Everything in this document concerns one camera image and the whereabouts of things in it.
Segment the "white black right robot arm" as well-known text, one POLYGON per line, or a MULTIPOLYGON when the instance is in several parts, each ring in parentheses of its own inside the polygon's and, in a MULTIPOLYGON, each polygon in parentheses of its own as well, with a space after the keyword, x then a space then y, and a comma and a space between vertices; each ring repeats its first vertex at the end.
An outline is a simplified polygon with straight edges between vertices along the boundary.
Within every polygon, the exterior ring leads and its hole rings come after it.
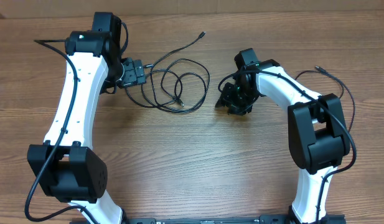
POLYGON ((329 215, 325 202, 333 175, 351 166, 339 166, 356 146, 346 127, 340 99, 322 95, 291 78, 274 60, 239 63, 231 74, 234 83, 224 78, 216 107, 228 113, 250 113, 261 96, 271 98, 285 110, 288 120, 288 146, 299 168, 297 192, 285 215, 260 215, 257 223, 345 223, 344 215, 329 215))

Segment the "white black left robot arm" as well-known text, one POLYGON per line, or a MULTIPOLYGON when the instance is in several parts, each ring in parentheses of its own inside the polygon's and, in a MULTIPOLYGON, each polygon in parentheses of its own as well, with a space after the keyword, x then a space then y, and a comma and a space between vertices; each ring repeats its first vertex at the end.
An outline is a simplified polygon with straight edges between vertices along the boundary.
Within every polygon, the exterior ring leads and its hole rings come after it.
POLYGON ((67 74, 54 121, 42 144, 31 144, 27 161, 35 181, 24 213, 43 222, 79 210, 88 223, 128 223, 125 210, 107 191, 106 164, 93 152, 92 129, 98 99, 107 88, 124 87, 119 34, 104 29, 73 31, 64 40, 67 74), (30 203, 37 187, 67 207, 33 217, 30 203))

